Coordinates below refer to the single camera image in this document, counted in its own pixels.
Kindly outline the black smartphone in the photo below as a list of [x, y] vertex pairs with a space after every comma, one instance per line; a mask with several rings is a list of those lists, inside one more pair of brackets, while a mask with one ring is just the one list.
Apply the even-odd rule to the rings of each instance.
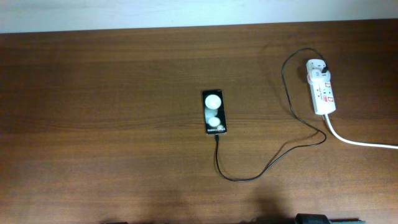
[[228, 131], [221, 90], [204, 90], [201, 93], [205, 132], [207, 135], [226, 134]]

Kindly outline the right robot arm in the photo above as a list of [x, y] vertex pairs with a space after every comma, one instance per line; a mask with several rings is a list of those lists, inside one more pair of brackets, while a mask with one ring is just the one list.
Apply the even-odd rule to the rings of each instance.
[[295, 217], [295, 224], [330, 224], [326, 215], [299, 213]]

